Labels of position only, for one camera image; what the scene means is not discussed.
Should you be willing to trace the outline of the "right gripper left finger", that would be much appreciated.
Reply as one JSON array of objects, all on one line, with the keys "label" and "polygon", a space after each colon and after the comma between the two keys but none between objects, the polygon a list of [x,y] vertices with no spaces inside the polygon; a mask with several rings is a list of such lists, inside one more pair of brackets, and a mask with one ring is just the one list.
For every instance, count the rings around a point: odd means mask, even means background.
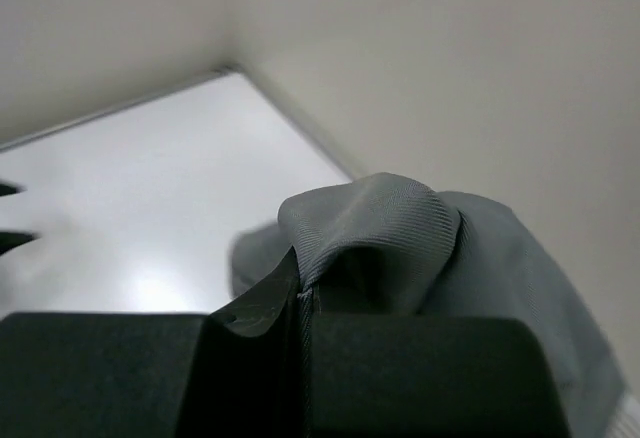
[{"label": "right gripper left finger", "polygon": [[5,437],[300,437],[297,260],[204,314],[14,313]]}]

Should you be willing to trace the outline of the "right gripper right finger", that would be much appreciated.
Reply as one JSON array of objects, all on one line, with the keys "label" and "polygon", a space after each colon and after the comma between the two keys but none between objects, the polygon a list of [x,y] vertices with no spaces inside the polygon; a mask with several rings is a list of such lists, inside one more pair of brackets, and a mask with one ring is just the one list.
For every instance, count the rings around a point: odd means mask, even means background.
[{"label": "right gripper right finger", "polygon": [[315,437],[567,437],[534,334],[503,318],[399,316],[335,285],[315,290]]}]

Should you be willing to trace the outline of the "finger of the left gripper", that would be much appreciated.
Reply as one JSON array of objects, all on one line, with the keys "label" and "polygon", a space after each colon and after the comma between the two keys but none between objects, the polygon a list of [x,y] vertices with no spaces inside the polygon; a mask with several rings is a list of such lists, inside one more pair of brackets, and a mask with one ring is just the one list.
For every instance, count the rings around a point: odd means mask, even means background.
[{"label": "finger of the left gripper", "polygon": [[13,183],[0,183],[0,197],[10,196],[22,193],[25,190],[24,187]]},{"label": "finger of the left gripper", "polygon": [[35,241],[39,236],[30,232],[22,231],[1,231],[0,232],[0,253],[8,253],[11,250]]}]

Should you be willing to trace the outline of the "grey pleated skirt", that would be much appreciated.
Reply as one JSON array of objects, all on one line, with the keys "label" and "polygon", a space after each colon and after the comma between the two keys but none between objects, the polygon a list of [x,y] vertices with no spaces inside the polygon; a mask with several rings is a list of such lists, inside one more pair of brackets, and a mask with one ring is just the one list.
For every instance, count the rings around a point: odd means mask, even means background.
[{"label": "grey pleated skirt", "polygon": [[379,173],[286,199],[241,234],[230,286],[241,295],[294,251],[303,287],[343,264],[384,311],[511,318],[541,342],[575,437],[617,433],[628,385],[564,270],[504,204]]}]

